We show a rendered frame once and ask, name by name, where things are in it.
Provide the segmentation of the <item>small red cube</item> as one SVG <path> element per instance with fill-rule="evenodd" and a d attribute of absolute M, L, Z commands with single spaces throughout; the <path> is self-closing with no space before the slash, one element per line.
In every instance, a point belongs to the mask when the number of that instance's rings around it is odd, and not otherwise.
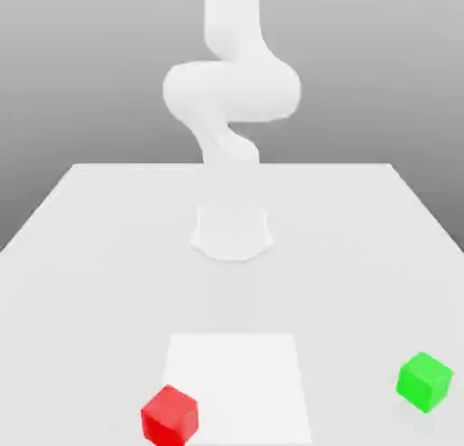
<path fill-rule="evenodd" d="M 198 402 L 170 384 L 140 414 L 143 435 L 154 446 L 186 446 L 199 426 Z"/>

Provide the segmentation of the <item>small green cube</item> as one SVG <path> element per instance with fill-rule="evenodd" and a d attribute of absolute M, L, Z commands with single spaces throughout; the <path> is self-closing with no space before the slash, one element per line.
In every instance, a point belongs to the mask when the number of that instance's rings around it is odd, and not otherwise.
<path fill-rule="evenodd" d="M 421 412 L 429 413 L 448 395 L 453 375 L 438 359 L 418 352 L 401 367 L 396 393 Z"/>

